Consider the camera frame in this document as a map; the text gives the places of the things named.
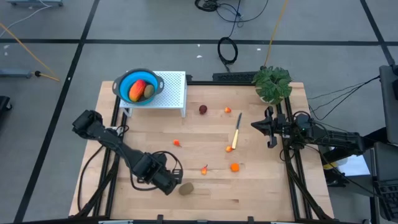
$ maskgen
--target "small orange piece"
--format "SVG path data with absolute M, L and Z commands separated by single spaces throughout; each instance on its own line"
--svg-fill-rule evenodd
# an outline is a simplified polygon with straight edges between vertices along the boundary
M 226 152 L 232 152 L 232 147 L 231 147 L 231 146 L 227 146 L 227 147 L 225 148 L 225 151 L 226 151 Z
M 175 146 L 180 146 L 180 147 L 181 147 L 180 141 L 177 140 L 177 139 L 174 139 L 174 140 L 173 140 L 173 144 L 174 144 Z
M 231 170 L 232 172 L 239 171 L 239 164 L 231 164 Z
M 207 174 L 207 165 L 204 168 L 202 168 L 200 172 L 202 175 L 206 175 Z

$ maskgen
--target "kiwi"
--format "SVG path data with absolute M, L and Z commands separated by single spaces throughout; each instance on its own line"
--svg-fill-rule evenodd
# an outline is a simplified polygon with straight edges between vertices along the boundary
M 190 194 L 192 191 L 193 191 L 193 184 L 191 182 L 181 185 L 181 187 L 178 190 L 180 195 L 183 196 Z
M 150 98 L 155 92 L 155 87 L 153 85 L 147 85 L 144 90 L 144 97 Z

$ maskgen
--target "wooden board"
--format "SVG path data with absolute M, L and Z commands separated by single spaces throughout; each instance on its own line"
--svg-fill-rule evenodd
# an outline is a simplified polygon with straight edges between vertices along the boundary
M 104 117 L 104 124 L 110 123 L 113 112 L 115 97 L 111 85 L 112 82 L 103 82 L 96 107 Z M 291 86 L 293 112 L 308 111 L 303 84 L 292 83 Z M 200 105 L 207 105 L 205 115 L 199 114 Z M 227 106 L 232 113 L 224 113 Z M 179 186 L 168 196 L 160 190 L 136 191 L 131 187 L 128 168 L 121 162 L 111 218 L 153 220 L 163 214 L 165 220 L 247 220 L 248 216 L 253 216 L 256 221 L 293 221 L 285 164 L 279 159 L 280 138 L 275 148 L 268 149 L 269 138 L 250 125 L 264 119 L 267 107 L 253 86 L 188 86 L 186 118 L 181 118 L 179 110 L 134 109 L 127 120 L 130 130 L 124 142 L 142 151 L 166 150 L 175 154 L 183 165 L 183 183 L 192 182 L 195 190 L 187 196 L 178 194 Z M 238 146 L 227 153 L 225 147 L 233 140 L 240 112 L 243 115 Z M 182 147 L 174 146 L 174 139 L 179 139 Z M 88 142 L 82 166 L 99 146 L 97 142 Z M 83 203 L 98 186 L 102 161 L 103 153 L 88 166 L 83 179 Z M 234 162 L 240 164 L 237 173 L 229 168 Z M 303 149 L 302 162 L 308 190 L 332 217 L 319 155 L 313 149 Z M 201 175 L 200 170 L 205 165 L 208 165 L 208 173 Z M 168 157 L 167 167 L 172 169 L 173 166 L 174 160 Z M 76 193 L 70 214 L 77 212 Z M 300 213 L 304 217 L 301 197 L 299 199 Z

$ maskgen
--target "white rack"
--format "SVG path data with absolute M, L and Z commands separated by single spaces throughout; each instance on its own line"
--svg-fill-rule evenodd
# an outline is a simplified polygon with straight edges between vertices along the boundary
M 185 117 L 187 109 L 187 79 L 185 72 L 154 72 L 164 80 L 164 89 L 146 105 L 134 105 L 120 101 L 119 107 L 128 117 L 132 115 L 133 108 L 147 109 L 180 109 L 181 116 Z

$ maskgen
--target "black cable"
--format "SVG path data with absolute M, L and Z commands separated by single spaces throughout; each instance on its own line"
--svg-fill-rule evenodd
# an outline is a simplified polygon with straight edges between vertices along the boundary
M 200 0 L 195 0 L 195 6 L 205 12 L 214 12 L 217 10 L 217 0 L 207 0 L 202 6 L 199 6 Z
M 239 0 L 239 2 L 238 2 L 238 10 L 239 10 L 240 5 L 241 5 L 241 0 Z M 232 39 L 230 39 L 232 33 L 234 32 L 234 28 L 235 28 L 235 23 L 236 23 L 236 18 L 237 18 L 237 17 L 238 17 L 238 14 L 235 15 L 235 21 L 234 21 L 234 24 L 233 24 L 233 26 L 232 26 L 232 30 L 231 30 L 231 33 L 229 34 L 229 36 L 227 36 L 227 37 L 222 37 L 222 38 L 218 41 L 218 44 L 217 44 L 218 57 L 220 58 L 221 62 L 223 63 L 225 69 L 226 69 L 228 72 L 231 72 L 231 71 L 229 70 L 229 68 L 228 68 L 227 65 L 232 65 L 233 63 L 235 63 L 236 59 L 238 58 L 238 46 L 236 46 L 235 42 L 234 42 Z M 235 50 L 235 56 L 234 56 L 234 58 L 233 58 L 232 60 L 227 60 L 227 59 L 225 59 L 225 58 L 223 57 L 223 55 L 221 54 L 221 43 L 222 43 L 223 41 L 228 41 L 228 42 L 233 46 L 233 48 L 234 48 L 234 50 Z
M 180 168 L 181 168 L 181 175 L 184 174 L 184 171 L 183 171 L 181 162 L 180 162 L 180 160 L 177 158 L 177 156 L 175 156 L 174 154 L 172 154 L 171 152 L 168 152 L 168 151 L 157 151 L 157 152 L 154 152 L 153 154 L 158 154 L 158 153 L 161 153 L 161 154 L 169 154 L 171 157 L 173 157 L 173 159 L 175 160 L 175 165 L 174 165 L 174 168 L 172 169 L 172 172 L 175 170 L 175 168 L 176 168 L 176 166 L 177 166 L 177 163 L 178 163 L 178 165 L 179 165 Z
M 321 107 L 324 107 L 324 106 L 326 106 L 326 105 L 329 105 L 329 104 L 332 103 L 333 101 L 337 100 L 338 98 L 340 98 L 340 97 L 342 97 L 342 96 L 345 96 L 345 95 L 351 93 L 351 92 L 354 91 L 354 90 L 355 90 L 355 88 L 353 88 L 352 90 L 350 90 L 350 91 L 348 91 L 348 92 L 346 92 L 346 93 L 341 94 L 340 96 L 337 96 L 337 97 L 333 98 L 332 100 L 330 100 L 329 102 L 327 102 L 327 103 L 325 103 L 325 104 L 322 104 L 322 105 L 318 106 L 317 108 L 315 108 L 315 109 L 313 110 L 313 112 L 317 111 L 317 110 L 318 110 L 319 108 L 321 108 Z
M 309 147 L 309 148 L 311 148 L 311 149 L 317 151 L 317 152 L 319 153 L 319 155 L 321 155 L 322 159 L 323 159 L 327 164 L 329 164 L 330 166 L 332 166 L 332 168 L 333 168 L 337 173 L 339 173 L 339 175 L 341 175 L 342 178 L 344 178 L 344 179 L 350 181 L 350 182 L 353 183 L 354 185 L 357 185 L 359 188 L 365 190 L 366 192 L 368 192 L 368 193 L 370 193 L 370 194 L 373 194 L 374 197 L 378 197 L 378 198 L 383 199 L 383 197 L 382 197 L 381 195 L 378 195 L 378 194 L 375 194 L 374 192 L 371 192 L 370 190 L 366 189 L 365 187 L 363 187 L 363 186 L 360 185 L 359 183 L 357 183 L 357 182 L 351 180 L 350 178 L 348 178 L 348 177 L 346 177 L 344 174 L 342 174 L 335 166 L 333 166 L 330 162 L 328 162 L 328 160 L 326 159 L 326 157 L 325 157 L 325 156 L 322 154 L 322 152 L 320 152 L 318 149 L 315 149 L 315 148 L 312 147 L 312 146 L 306 146 L 306 147 Z
M 104 181 L 99 184 L 98 188 L 95 190 L 93 196 L 89 199 L 89 201 L 85 204 L 85 206 L 82 208 L 80 212 L 78 212 L 74 217 L 87 217 L 91 209 L 93 208 L 94 204 L 98 201 L 99 198 L 101 198 L 102 193 L 104 192 L 106 186 L 108 183 L 111 181 L 112 178 L 114 178 L 117 175 L 117 168 L 118 166 L 116 165 L 115 162 L 113 162 L 110 170 L 106 174 Z
M 295 149 L 289 149 L 289 150 L 293 150 L 293 154 L 289 157 L 289 160 L 288 160 L 288 161 L 291 161 L 291 160 L 293 159 L 294 155 L 296 155 L 296 150 L 295 150 Z M 286 162 L 285 159 L 282 159 L 282 152 L 283 152 L 283 151 L 284 151 L 284 150 L 282 149 L 282 150 L 279 152 L 279 159 L 281 159 L 282 161 Z
M 306 114 L 309 118 L 311 118 L 311 115 L 310 115 L 308 112 L 306 112 L 306 111 L 296 111 L 296 112 L 292 115 L 293 118 L 295 118 L 296 115 L 297 115 L 298 113 L 304 113 L 304 114 Z
M 370 83 L 373 80 L 376 80 L 380 78 L 380 76 L 378 77 L 374 77 L 372 79 L 370 79 L 369 81 L 364 82 L 363 84 L 361 84 L 360 86 L 354 88 L 346 97 L 344 97 L 344 99 L 342 99 L 336 106 L 334 106 L 323 118 L 318 118 L 317 114 L 315 113 L 314 109 L 310 106 L 310 110 L 312 110 L 312 113 L 315 115 L 315 117 L 318 120 L 324 120 L 334 109 L 336 109 L 336 107 L 338 107 L 342 102 L 345 101 L 345 99 L 347 99 L 349 96 L 351 96 L 353 93 L 355 93 L 356 91 L 358 91 L 362 86 L 365 86 L 366 84 Z
M 234 32 L 234 28 L 235 28 L 235 23 L 236 23 L 236 18 L 238 18 L 238 12 L 239 12 L 239 7 L 241 6 L 241 0 L 239 0 L 238 2 L 238 9 L 236 10 L 236 15 L 235 15 L 235 20 L 234 20 L 234 24 L 232 25 L 232 30 L 231 33 L 229 34 L 228 38 L 230 38 L 232 36 L 232 33 Z
M 317 99 L 317 98 L 319 98 L 319 97 L 323 97 L 323 96 L 327 96 L 327 95 L 330 95 L 330 94 L 338 93 L 338 92 L 340 92 L 340 91 L 344 91 L 344 90 L 346 90 L 346 89 L 348 89 L 348 88 L 351 88 L 351 87 L 356 87 L 356 86 L 361 85 L 361 84 L 363 84 L 363 83 L 365 83 L 365 82 L 357 83 L 357 84 L 355 84 L 355 85 L 348 86 L 348 87 L 346 87 L 346 88 L 344 88 L 344 89 L 341 89 L 341 90 L 336 90 L 336 91 L 333 91 L 333 92 L 330 92 L 330 93 L 325 93 L 325 94 L 322 94 L 322 95 L 319 95 L 319 96 L 316 96 L 316 97 L 313 97 L 313 98 L 307 98 L 307 99 L 308 99 L 308 100 L 314 100 L 314 99 Z
M 232 7 L 233 9 L 234 9 L 234 11 L 235 12 L 233 12 L 232 10 L 230 10 L 230 9 L 228 9 L 227 7 L 223 7 L 224 5 L 226 5 L 226 6 L 230 6 L 230 7 Z M 239 27 L 239 28 L 242 28 L 243 27 L 243 22 L 242 22 L 242 25 L 240 26 L 239 25 L 239 23 L 242 21 L 242 17 L 241 17 L 241 14 L 240 13 L 238 13 L 238 12 L 236 12 L 236 9 L 235 9 L 235 7 L 233 7 L 232 5 L 230 5 L 230 4 L 226 4 L 226 3 L 223 3 L 223 4 L 219 4 L 218 5 L 219 7 L 221 7 L 221 8 L 223 8 L 223 9 L 226 9 L 226 10 L 228 10 L 230 13 L 232 13 L 232 15 L 234 15 L 234 16 L 238 16 L 238 18 L 239 18 L 239 21 L 238 21 L 238 23 L 236 24 L 236 26 L 237 27 Z
M 326 136 L 328 136 L 328 139 L 329 139 L 329 141 L 330 141 L 329 132 L 328 132 L 328 130 L 326 129 L 326 127 L 324 127 L 324 125 L 322 125 L 321 123 L 318 123 L 318 121 L 312 121 L 312 122 L 315 123 L 316 125 L 320 126 L 321 128 L 323 128 L 323 130 L 325 130 Z
M 98 153 L 100 153 L 100 151 L 101 151 L 101 149 L 103 147 L 104 146 L 99 147 L 99 149 L 96 152 L 94 152 L 94 154 L 87 160 L 85 166 L 83 167 L 83 170 L 81 171 L 80 180 L 79 180 L 79 187 L 78 187 L 78 190 L 77 190 L 77 209 L 79 210 L 79 212 L 81 212 L 80 195 L 81 195 L 81 188 L 82 188 L 82 185 L 83 185 L 83 176 L 84 176 L 85 171 L 86 171 L 86 169 L 88 167 L 88 164 L 91 162 L 91 160 L 94 159 L 94 157 L 96 155 L 98 155 Z
M 123 128 L 123 132 L 121 132 L 120 134 L 118 134 L 118 136 L 120 137 L 122 134 L 126 133 L 130 127 L 128 125 L 124 125 L 124 126 L 119 126 L 116 128 L 116 131 L 118 131 L 119 128 Z M 96 157 L 98 155 L 98 153 L 100 153 L 101 149 L 104 146 L 99 147 L 99 149 L 94 152 L 94 154 L 87 160 L 85 166 L 83 167 L 83 169 L 81 170 L 81 174 L 80 174 L 80 180 L 79 180 L 79 186 L 78 186 L 78 191 L 77 191 L 77 208 L 79 210 L 79 212 L 81 211 L 81 206 L 80 206 L 80 201 L 81 201 L 81 189 L 83 187 L 83 176 L 85 174 L 85 171 L 88 167 L 88 164 L 94 159 L 94 157 Z

